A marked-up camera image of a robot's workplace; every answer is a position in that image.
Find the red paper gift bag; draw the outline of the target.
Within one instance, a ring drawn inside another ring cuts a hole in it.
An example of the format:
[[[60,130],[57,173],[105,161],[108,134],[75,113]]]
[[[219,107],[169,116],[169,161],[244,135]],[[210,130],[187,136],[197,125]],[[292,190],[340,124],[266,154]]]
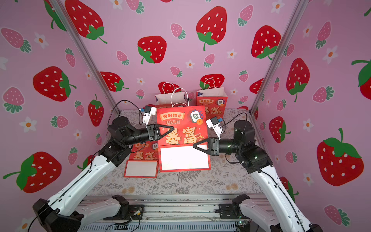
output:
[[[158,165],[158,142],[134,144],[125,167],[124,177],[157,178]]]

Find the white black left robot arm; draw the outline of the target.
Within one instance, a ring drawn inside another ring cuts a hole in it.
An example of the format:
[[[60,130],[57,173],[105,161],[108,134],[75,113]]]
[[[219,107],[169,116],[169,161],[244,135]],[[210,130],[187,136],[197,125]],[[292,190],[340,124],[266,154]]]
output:
[[[135,144],[158,141],[174,131],[173,126],[150,124],[133,127],[126,117],[117,117],[108,126],[111,138],[98,151],[91,164],[72,182],[49,198],[39,199],[33,210],[40,225],[48,232],[77,232],[81,227],[102,219],[131,219],[129,203],[121,195],[93,204],[79,206],[87,194],[130,154]]]

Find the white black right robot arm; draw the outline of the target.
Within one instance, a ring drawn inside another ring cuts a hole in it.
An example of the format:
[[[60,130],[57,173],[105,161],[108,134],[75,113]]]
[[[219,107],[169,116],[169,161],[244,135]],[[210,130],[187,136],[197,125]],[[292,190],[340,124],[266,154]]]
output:
[[[234,154],[238,163],[253,177],[263,190],[274,213],[257,206],[246,194],[233,199],[236,217],[247,217],[265,232],[320,232],[296,206],[281,182],[267,152],[256,145],[255,129],[246,120],[234,124],[232,139],[208,138],[193,148],[211,156]]]

